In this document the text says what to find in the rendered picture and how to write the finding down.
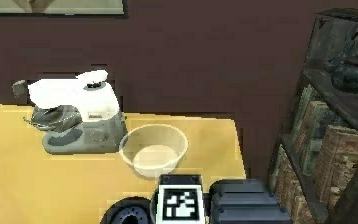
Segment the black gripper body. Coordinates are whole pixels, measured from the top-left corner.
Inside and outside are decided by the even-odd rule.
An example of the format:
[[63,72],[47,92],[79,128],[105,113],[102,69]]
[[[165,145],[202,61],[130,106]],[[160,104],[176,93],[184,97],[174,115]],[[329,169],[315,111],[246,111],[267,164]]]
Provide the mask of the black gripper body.
[[112,204],[100,224],[153,224],[150,200],[145,197],[126,197]]

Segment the clear glass bowl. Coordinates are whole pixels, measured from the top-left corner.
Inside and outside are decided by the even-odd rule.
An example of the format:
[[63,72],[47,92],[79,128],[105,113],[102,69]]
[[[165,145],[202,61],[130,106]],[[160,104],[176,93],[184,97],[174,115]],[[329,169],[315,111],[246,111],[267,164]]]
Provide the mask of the clear glass bowl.
[[174,171],[188,150],[187,136],[177,127],[147,124],[123,137],[119,154],[137,174],[158,178]]

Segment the yellow wooden table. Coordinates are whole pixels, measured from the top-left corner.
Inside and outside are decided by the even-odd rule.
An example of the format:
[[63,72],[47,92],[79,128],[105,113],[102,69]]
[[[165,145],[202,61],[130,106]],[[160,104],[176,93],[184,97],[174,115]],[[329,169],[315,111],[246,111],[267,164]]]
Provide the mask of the yellow wooden table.
[[[29,106],[0,105],[0,224],[99,224],[116,201],[155,190],[156,180],[138,176],[118,154],[47,154],[42,132],[25,121],[31,113]],[[245,175],[230,119],[130,113],[126,124],[181,129],[189,148],[177,170],[201,174],[205,187]]]

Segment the white grey stand mixer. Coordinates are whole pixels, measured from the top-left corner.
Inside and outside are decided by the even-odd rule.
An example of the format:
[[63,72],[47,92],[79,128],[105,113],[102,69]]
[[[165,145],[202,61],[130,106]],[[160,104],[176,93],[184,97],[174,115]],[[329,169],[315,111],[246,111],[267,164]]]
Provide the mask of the white grey stand mixer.
[[73,78],[43,78],[12,85],[17,98],[34,104],[26,122],[45,133],[44,150],[52,155],[116,153],[127,135],[125,116],[104,69]]

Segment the dark wooden bookshelf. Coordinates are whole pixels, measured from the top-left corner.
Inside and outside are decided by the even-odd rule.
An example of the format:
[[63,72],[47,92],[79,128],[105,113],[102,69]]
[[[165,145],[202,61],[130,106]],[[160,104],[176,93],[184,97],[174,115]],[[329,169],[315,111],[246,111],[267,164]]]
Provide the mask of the dark wooden bookshelf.
[[358,224],[358,94],[332,86],[325,63],[348,50],[358,9],[317,14],[269,184],[293,224]]

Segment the dark blue kettle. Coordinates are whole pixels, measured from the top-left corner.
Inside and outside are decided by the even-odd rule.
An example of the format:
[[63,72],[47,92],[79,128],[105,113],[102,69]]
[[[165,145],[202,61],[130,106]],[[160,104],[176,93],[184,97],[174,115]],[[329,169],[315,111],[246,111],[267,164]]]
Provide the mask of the dark blue kettle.
[[334,88],[346,93],[358,94],[358,53],[354,52],[356,31],[351,37],[348,50],[325,63],[326,70],[331,74],[331,83]]

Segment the framed wall picture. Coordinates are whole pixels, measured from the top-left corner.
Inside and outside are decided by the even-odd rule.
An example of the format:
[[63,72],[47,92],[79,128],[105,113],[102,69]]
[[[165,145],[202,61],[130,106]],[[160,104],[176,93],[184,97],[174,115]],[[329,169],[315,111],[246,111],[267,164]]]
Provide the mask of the framed wall picture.
[[0,0],[0,15],[126,16],[126,0]]

